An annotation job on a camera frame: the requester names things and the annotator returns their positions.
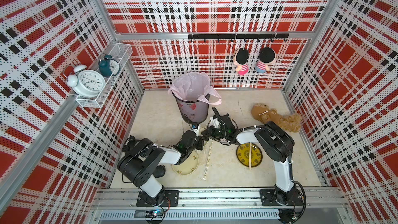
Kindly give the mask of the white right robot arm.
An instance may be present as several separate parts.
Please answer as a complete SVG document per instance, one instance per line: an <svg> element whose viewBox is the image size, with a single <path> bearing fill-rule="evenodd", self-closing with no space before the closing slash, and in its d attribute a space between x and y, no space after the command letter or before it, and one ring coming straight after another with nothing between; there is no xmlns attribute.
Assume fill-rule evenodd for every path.
<svg viewBox="0 0 398 224"><path fill-rule="evenodd" d="M215 116L212 124L202 132L205 140L225 139L227 144L258 143L274 162L276 173L275 200L287 205L296 192L292 171L294 140L277 124L269 121L263 125L236 129L229 116Z"/></svg>

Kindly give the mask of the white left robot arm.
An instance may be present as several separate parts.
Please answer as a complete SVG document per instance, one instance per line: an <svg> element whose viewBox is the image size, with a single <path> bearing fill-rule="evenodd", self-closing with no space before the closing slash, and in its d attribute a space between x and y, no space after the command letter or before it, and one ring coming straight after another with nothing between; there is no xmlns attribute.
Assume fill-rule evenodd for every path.
<svg viewBox="0 0 398 224"><path fill-rule="evenodd" d="M171 147L155 144L150 139L129 137L123 148L124 156L120 159L117 169L122 176L141 189L142 198L148 203L160 205L165 199L165 187L158 178L165 175L165 164L180 165L195 150L202 150L209 140L199 136L195 131L186 131L180 141Z"/></svg>

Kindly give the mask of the bare wooden chopsticks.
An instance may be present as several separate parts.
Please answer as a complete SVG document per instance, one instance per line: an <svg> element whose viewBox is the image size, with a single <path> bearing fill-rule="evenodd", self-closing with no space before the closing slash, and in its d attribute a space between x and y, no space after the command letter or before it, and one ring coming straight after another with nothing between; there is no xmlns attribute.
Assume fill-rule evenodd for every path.
<svg viewBox="0 0 398 224"><path fill-rule="evenodd" d="M248 170L251 170L251 157L252 157L252 143L249 143L249 161L248 161Z"/></svg>

